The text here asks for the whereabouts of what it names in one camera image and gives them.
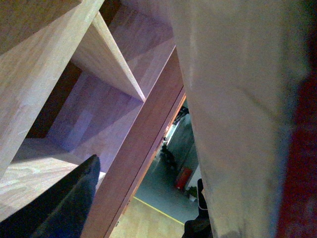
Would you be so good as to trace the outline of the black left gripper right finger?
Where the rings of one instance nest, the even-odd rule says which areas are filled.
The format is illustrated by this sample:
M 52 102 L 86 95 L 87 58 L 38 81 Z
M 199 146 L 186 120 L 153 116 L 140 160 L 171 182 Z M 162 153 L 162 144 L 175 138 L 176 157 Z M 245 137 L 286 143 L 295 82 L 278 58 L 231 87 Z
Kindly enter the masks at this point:
M 198 211 L 199 215 L 194 220 L 189 220 L 184 225 L 183 238 L 212 238 L 211 223 L 207 203 L 205 200 L 205 191 L 202 179 L 198 179 Z

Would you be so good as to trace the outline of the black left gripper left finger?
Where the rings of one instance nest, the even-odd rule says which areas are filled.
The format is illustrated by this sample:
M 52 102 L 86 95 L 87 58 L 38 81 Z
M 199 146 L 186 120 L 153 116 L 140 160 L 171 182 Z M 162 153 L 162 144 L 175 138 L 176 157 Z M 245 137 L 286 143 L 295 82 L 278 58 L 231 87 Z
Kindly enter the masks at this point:
M 32 202 L 0 223 L 2 238 L 79 238 L 100 175 L 92 155 Z

